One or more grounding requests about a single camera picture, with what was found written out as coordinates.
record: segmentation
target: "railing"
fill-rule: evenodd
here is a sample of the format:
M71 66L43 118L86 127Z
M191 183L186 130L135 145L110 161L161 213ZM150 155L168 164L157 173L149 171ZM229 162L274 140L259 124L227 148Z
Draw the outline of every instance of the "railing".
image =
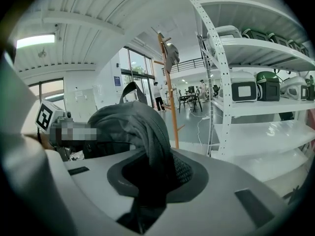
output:
M200 68L200 67L204 67L202 58L191 59L191 60L187 60L187 61L184 61L184 62L178 63L177 65L172 66L170 73L179 73L181 71Z

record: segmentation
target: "blue sign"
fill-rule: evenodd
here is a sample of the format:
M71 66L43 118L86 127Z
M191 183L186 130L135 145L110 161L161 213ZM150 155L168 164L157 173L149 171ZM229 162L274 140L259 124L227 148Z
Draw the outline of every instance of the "blue sign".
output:
M114 81L115 81L115 86L120 87L120 77L119 76L114 76Z

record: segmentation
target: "black pants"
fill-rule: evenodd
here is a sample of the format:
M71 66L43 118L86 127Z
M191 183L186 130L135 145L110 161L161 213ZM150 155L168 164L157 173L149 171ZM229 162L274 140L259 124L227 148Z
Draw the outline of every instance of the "black pants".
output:
M161 105L161 107L162 107L162 104L163 104L162 97L157 97L156 103L157 103L157 110L160 111L161 108L159 108L159 106Z

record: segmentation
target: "white shelf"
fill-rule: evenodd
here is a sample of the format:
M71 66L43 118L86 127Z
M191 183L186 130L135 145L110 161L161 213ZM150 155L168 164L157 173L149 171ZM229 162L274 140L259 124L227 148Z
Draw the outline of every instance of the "white shelf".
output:
M222 124L214 124L219 141L226 140L230 156L283 153L315 139L315 131L296 120L231 124L222 136Z
M315 70L311 58L283 45L250 38L223 38L221 41L229 66L259 66L294 72Z
M211 101L215 106L224 111L223 102L214 99ZM280 97L280 101L256 101L232 103L231 116L254 116L268 115L285 112L295 112L315 109L314 101L297 101Z
M265 4L250 0L199 0L215 27L233 25L239 30L251 28L275 33L301 44L308 40L302 25L290 11L284 13ZM206 37L205 26L201 29Z
M306 161L307 157L298 148L281 154L269 154L256 158L235 156L229 159L229 162L239 166L262 182L287 174Z

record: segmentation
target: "white ceiling beam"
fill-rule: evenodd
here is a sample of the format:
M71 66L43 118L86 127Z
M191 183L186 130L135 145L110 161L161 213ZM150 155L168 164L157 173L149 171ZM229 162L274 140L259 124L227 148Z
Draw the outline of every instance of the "white ceiling beam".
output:
M21 79L27 79L33 76L55 73L55 72L66 72L66 71L83 71L83 70L96 70L95 64L61 64L61 65L49 65L34 69L29 69L17 74Z
M24 27L42 23L52 24L75 24L85 27L95 28L98 30L111 31L118 35L124 35L124 29L115 26L111 23L104 22L102 20L92 18L89 16L63 12L63 11L44 11L25 14L18 22L17 27L22 29Z

